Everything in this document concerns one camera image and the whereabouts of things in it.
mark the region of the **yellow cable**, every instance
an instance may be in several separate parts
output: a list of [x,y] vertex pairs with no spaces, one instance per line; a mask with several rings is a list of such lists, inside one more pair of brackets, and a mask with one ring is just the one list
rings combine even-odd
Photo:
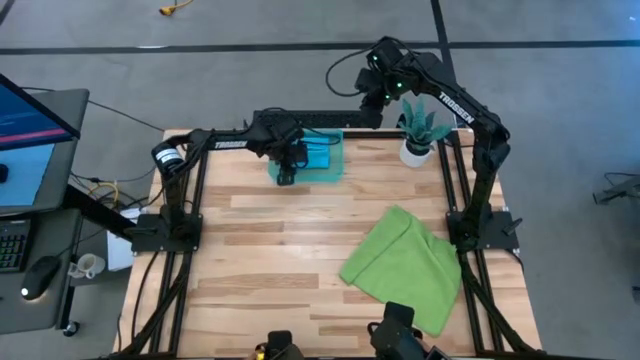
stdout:
[[113,196],[113,203],[116,204],[118,202],[118,195],[120,195],[120,192],[118,191],[118,187],[114,183],[110,183],[110,182],[97,183],[94,187],[91,188],[91,190],[89,190],[88,195],[91,196],[96,190],[104,187],[110,187],[113,189],[113,192],[115,194]]
[[173,15],[173,13],[180,9],[181,7],[185,7],[189,4],[191,4],[193,2],[193,0],[187,0],[181,4],[178,5],[172,5],[172,6],[163,6],[160,8],[160,14],[164,15],[164,16],[171,16]]

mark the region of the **teal container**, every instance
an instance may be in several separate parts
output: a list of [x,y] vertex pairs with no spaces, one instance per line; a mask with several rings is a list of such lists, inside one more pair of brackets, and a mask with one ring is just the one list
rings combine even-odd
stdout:
[[[304,130],[304,138],[308,149],[309,163],[305,168],[298,168],[295,176],[295,183],[337,183],[344,174],[344,137],[339,129],[319,129],[322,135]],[[269,160],[267,167],[269,176],[276,182],[280,165]]]

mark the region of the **keyboard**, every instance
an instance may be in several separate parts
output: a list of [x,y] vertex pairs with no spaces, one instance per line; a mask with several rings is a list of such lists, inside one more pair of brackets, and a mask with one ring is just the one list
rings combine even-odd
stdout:
[[0,220],[0,273],[21,272],[27,264],[30,219]]
[[304,126],[314,129],[341,129],[341,128],[373,128],[380,127],[380,121],[364,118],[360,111],[254,111],[253,121],[260,118],[265,124],[280,122],[294,117]]

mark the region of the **metal bracket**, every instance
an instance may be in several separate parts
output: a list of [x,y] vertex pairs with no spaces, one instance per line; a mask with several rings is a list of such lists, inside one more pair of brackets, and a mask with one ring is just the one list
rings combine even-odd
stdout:
[[142,214],[135,230],[131,232],[131,251],[135,253],[191,252],[200,247],[202,215],[187,216],[190,236],[176,239],[169,234],[166,222],[158,214]]
[[[447,213],[447,227],[451,236],[456,233],[455,228],[461,218],[462,212],[460,211]],[[478,239],[476,249],[518,249],[520,245],[514,231],[514,225],[517,224],[518,220],[514,221],[508,211],[491,212],[489,220],[484,225],[482,235]]]

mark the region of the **white pot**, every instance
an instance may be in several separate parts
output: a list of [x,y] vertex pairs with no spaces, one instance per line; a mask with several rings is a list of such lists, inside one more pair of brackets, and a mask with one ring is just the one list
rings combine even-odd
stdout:
[[415,155],[407,148],[407,139],[405,139],[400,148],[400,160],[408,167],[420,167],[427,161],[431,153],[433,153],[431,144],[429,144],[429,149],[429,152],[424,155]]

